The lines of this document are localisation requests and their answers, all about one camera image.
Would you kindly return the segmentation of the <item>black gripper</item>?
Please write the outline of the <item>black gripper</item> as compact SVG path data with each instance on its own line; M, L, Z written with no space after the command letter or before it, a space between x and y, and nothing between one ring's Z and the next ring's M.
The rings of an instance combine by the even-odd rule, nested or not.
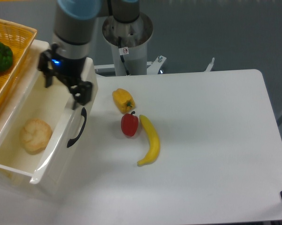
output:
M38 70L43 73L45 87L49 88L56 77L63 83L73 96L72 110L77 108L77 103L85 105L91 101L93 84L83 81L81 74L86 57L80 59L69 59L58 53L58 44L52 44L50 49L39 55Z

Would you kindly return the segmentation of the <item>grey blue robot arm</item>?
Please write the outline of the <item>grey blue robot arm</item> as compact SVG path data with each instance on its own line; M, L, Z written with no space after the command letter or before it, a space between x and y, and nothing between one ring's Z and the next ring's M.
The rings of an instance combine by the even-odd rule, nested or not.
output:
M138 0L107 1L110 16L103 25L107 42L116 47L113 55L116 74L145 75L146 59L136 49L145 42L145 21ZM93 26L101 12L101 0L59 0L55 12L53 43L39 56L38 70L44 74L45 87L53 78L72 94L73 108L91 101L93 84L81 78L89 53Z

